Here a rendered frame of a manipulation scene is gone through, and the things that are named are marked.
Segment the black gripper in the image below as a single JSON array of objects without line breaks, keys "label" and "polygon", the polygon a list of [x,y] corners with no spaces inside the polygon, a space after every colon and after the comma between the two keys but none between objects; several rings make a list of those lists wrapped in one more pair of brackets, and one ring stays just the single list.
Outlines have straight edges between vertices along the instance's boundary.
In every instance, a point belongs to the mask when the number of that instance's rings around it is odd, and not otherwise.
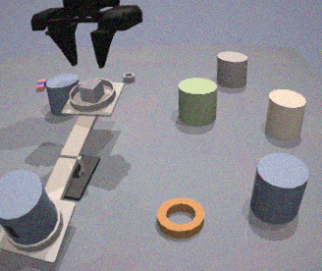
[{"label": "black gripper", "polygon": [[63,0],[63,5],[63,8],[48,8],[33,15],[31,29],[39,31],[48,27],[45,35],[54,40],[73,67],[78,62],[75,31],[79,23],[98,23],[98,29],[90,33],[90,38],[96,62],[102,69],[116,31],[127,30],[142,22],[142,11],[138,5],[118,5],[102,12],[99,10],[104,8],[104,4],[99,0]]}]

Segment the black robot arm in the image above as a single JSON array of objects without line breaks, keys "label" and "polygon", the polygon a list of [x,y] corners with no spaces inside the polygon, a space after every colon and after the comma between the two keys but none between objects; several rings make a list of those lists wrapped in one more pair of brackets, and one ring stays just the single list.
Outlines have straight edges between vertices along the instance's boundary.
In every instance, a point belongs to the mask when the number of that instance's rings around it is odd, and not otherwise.
[{"label": "black robot arm", "polygon": [[120,0],[99,0],[99,2],[103,2],[104,8],[105,7],[113,7],[114,8],[118,5],[120,5]]}]

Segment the pink eraser with blue sleeve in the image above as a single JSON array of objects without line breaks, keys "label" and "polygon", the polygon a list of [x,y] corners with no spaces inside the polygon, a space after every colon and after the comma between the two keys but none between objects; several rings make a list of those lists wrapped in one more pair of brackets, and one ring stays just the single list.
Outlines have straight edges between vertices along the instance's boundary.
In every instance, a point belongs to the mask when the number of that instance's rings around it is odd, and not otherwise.
[{"label": "pink eraser with blue sleeve", "polygon": [[44,91],[45,90],[45,87],[46,87],[46,83],[47,83],[47,80],[44,79],[44,80],[39,80],[38,84],[37,84],[37,91]]}]

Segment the orange ring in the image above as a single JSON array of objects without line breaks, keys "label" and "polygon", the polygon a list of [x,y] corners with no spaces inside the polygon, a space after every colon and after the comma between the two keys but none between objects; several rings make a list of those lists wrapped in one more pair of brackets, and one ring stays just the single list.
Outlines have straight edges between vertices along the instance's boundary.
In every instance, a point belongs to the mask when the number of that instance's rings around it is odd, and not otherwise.
[{"label": "orange ring", "polygon": [[[185,211],[194,219],[183,225],[174,224],[168,217],[174,212]],[[157,212],[157,225],[162,233],[176,239],[190,238],[201,231],[204,226],[202,206],[190,198],[178,198],[164,202]]]}]

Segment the green cylinder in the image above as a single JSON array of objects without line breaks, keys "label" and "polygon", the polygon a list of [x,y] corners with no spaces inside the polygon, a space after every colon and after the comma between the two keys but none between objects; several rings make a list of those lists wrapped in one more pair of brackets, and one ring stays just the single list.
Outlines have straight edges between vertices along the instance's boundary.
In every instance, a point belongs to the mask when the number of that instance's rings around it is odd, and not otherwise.
[{"label": "green cylinder", "polygon": [[213,123],[217,111],[217,85],[202,78],[179,83],[179,118],[190,126],[202,127]]}]

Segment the beige cylinder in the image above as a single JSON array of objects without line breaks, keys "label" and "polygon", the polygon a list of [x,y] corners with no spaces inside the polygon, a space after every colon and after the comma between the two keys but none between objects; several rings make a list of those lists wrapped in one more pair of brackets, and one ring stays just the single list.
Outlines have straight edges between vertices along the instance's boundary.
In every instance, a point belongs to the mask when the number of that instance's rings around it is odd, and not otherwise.
[{"label": "beige cylinder", "polygon": [[294,139],[300,135],[306,100],[288,89],[272,90],[269,94],[266,130],[280,139]]}]

